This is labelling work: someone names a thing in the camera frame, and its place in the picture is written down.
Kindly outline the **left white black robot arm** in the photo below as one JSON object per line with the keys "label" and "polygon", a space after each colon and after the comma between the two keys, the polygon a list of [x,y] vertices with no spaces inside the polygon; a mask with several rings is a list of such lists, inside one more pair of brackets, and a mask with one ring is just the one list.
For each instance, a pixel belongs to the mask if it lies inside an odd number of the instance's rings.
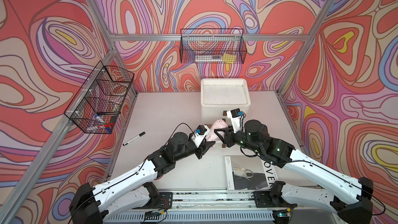
{"label": "left white black robot arm", "polygon": [[88,183],[80,186],[69,206],[69,222],[102,224],[129,209],[159,202],[160,194],[153,181],[173,170],[181,159],[191,155],[201,159],[214,145],[205,135],[175,133],[136,168],[93,187]]}

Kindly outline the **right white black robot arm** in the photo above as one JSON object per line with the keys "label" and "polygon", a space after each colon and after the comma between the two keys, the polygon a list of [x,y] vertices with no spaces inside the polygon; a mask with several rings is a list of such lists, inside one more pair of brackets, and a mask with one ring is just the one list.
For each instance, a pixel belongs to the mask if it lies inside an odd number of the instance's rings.
{"label": "right white black robot arm", "polygon": [[372,180],[341,174],[312,159],[292,144],[268,133],[266,125],[249,120],[243,129],[215,129],[214,133],[227,146],[240,146],[254,153],[262,161],[312,181],[318,188],[294,186],[276,181],[264,196],[255,194],[255,200],[274,207],[304,205],[336,214],[348,224],[368,224],[373,216]]}

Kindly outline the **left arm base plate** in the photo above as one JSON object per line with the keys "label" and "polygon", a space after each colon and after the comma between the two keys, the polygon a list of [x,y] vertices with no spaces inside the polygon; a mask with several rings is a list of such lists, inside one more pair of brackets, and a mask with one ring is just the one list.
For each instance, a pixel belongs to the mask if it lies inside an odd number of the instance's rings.
{"label": "left arm base plate", "polygon": [[172,192],[160,192],[158,196],[150,197],[149,202],[135,209],[169,209],[173,204]]}

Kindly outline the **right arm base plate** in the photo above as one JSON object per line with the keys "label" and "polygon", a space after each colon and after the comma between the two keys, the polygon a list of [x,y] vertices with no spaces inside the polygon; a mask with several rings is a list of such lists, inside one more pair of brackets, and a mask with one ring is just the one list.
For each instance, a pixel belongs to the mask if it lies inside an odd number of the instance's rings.
{"label": "right arm base plate", "polygon": [[296,208],[297,204],[290,204],[282,196],[278,196],[271,191],[254,191],[251,198],[254,200],[257,208]]}

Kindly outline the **white plastic drawer cabinet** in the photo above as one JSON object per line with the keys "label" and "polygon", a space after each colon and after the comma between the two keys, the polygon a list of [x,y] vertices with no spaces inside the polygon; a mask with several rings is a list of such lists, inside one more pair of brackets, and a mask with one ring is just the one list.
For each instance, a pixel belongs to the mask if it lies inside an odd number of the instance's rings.
{"label": "white plastic drawer cabinet", "polygon": [[240,109],[247,113],[251,106],[248,85],[245,79],[202,79],[201,118],[206,124],[226,119],[226,112]]}

